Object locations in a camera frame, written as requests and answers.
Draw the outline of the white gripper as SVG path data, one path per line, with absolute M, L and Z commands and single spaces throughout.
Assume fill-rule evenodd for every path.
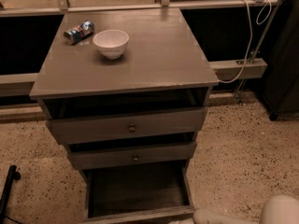
M 169 224 L 259 224 L 236 217 L 227 217 L 205 208 L 197 208 L 192 217 L 171 221 Z

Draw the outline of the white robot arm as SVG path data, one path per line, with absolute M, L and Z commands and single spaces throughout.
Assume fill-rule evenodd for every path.
M 258 222 L 197 208 L 192 217 L 171 221 L 168 224 L 299 224 L 299 200 L 288 195 L 270 198 L 264 204 Z

